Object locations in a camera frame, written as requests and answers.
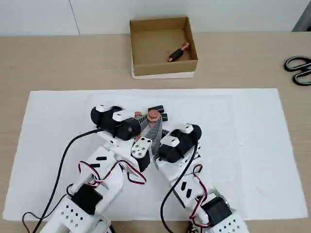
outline cardboard box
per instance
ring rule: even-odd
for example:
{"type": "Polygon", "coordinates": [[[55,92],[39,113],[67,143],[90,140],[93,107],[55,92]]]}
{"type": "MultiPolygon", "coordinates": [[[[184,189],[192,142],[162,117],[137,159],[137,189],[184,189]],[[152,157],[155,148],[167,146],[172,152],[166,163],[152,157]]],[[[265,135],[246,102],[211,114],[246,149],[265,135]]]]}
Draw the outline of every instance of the cardboard box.
{"type": "Polygon", "coordinates": [[[193,77],[198,57],[188,17],[131,20],[134,78],[193,77]],[[169,56],[186,42],[190,49],[175,62],[169,56]]]}

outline table surface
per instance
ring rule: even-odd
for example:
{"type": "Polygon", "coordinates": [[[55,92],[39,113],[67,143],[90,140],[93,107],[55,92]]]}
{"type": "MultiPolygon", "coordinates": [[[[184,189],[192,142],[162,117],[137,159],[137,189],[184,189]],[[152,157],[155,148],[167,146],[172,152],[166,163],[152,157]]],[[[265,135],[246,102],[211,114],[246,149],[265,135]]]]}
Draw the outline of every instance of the table surface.
{"type": "MultiPolygon", "coordinates": [[[[0,37],[0,210],[31,90],[271,87],[279,90],[310,213],[311,87],[294,85],[283,63],[293,55],[311,55],[311,34],[199,33],[194,40],[199,62],[193,79],[134,80],[128,35],[0,37]]],[[[311,218],[247,224],[251,233],[307,233],[311,218]]],[[[187,227],[186,222],[170,225],[180,233],[187,227]]],[[[159,221],[113,226],[117,233],[165,232],[159,221]]],[[[1,219],[0,232],[25,229],[21,222],[1,219]]]]}

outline scissors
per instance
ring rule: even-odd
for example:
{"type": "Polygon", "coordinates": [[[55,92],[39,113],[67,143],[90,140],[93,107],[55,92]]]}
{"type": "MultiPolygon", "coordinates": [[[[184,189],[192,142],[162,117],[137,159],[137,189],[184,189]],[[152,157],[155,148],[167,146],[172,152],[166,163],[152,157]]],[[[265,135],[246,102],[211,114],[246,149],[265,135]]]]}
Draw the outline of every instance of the scissors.
{"type": "Polygon", "coordinates": [[[291,57],[285,62],[284,69],[288,72],[293,72],[293,71],[298,71],[298,70],[301,71],[300,73],[297,73],[293,76],[293,82],[296,85],[299,85],[299,86],[310,86],[311,85],[311,82],[303,82],[299,80],[301,77],[311,74],[311,58],[305,57],[305,56],[291,57]],[[304,63],[302,65],[291,67],[289,66],[289,64],[292,61],[302,61],[304,63]]]}

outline white sheet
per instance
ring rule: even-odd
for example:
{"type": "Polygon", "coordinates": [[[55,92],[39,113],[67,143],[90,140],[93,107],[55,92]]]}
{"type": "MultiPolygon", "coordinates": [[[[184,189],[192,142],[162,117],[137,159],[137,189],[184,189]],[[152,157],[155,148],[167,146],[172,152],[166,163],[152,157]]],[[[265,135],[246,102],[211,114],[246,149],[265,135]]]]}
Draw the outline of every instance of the white sheet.
{"type": "MultiPolygon", "coordinates": [[[[245,219],[307,217],[277,90],[192,89],[31,92],[3,212],[6,220],[20,220],[26,211],[42,213],[64,148],[71,138],[94,128],[89,112],[100,102],[136,111],[163,104],[169,116],[164,128],[178,122],[200,125],[203,180],[215,185],[245,219]]],[[[77,178],[77,162],[101,142],[90,135],[70,148],[51,207],[77,178]]],[[[144,174],[144,186],[125,182],[107,212],[112,220],[160,219],[168,185],[154,165],[144,174]]],[[[174,196],[164,213],[167,220],[187,218],[174,196]]]]}

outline white wall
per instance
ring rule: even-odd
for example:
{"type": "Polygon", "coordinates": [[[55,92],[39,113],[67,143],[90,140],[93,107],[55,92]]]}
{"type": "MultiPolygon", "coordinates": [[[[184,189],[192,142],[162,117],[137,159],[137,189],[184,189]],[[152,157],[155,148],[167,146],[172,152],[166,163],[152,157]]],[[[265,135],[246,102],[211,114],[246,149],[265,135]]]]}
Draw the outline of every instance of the white wall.
{"type": "MultiPolygon", "coordinates": [[[[310,0],[71,0],[81,34],[128,33],[129,20],[188,15],[195,32],[291,31],[310,0]]],[[[69,0],[0,0],[0,35],[78,34],[69,0]]]]}
{"type": "Polygon", "coordinates": [[[0,0],[0,35],[78,35],[69,0],[0,0]]]}

